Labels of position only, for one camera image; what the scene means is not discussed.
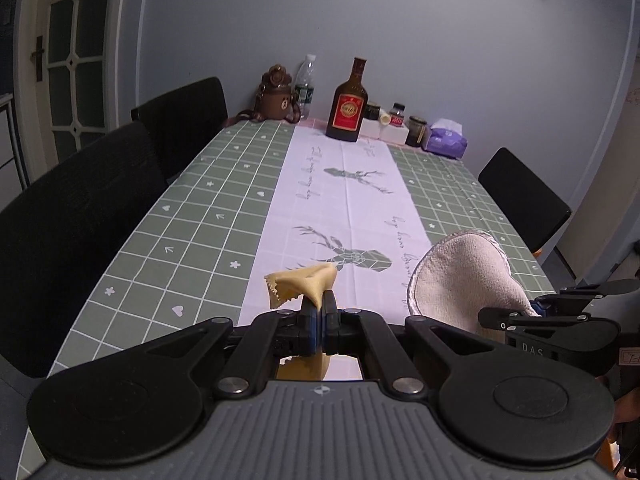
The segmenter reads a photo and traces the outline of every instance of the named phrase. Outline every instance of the red label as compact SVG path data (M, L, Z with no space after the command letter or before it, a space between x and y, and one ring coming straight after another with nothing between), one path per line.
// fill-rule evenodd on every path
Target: red label
M355 132L358 129L358 120L362 113L364 99L357 95L340 94L338 105L335 107L333 126L341 130Z

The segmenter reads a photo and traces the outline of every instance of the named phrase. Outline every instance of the small bottle with red label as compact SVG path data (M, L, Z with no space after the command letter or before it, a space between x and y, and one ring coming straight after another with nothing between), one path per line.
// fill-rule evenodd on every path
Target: small bottle with red label
M364 118L364 107L369 100L362 86L362 73L366 59L356 57L348 81L335 89L334 103L326 126L327 137L355 142Z
M404 105L402 103L394 103L394 107L389 112L391 115L391 125L400 127L404 123Z

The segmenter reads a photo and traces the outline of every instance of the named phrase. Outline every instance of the white box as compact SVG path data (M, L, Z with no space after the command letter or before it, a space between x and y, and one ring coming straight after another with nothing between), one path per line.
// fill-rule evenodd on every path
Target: white box
M380 140L384 140L389 144L404 144L406 137L409 135L409 128L404 126L388 126L380 127Z
M372 121L371 119L363 119L362 125L360 126L359 135L363 137L369 137L369 139L379 139L381 127L382 127L382 124L380 124L378 121Z

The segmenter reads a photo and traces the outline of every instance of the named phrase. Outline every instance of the door handle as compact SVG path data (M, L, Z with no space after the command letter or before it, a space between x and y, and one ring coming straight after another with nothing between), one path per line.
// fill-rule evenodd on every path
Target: door handle
M44 48L42 46L42 36L36 38L36 50L31 53L31 59L36 63L36 81L42 81L42 55Z

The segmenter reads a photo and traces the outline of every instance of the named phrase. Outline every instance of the purple tissue package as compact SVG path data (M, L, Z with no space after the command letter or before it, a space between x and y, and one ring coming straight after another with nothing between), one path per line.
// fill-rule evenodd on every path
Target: purple tissue package
M422 142L425 152L462 158L466 150L466 139L462 136L462 124L448 119L438 119L431 127L431 135Z

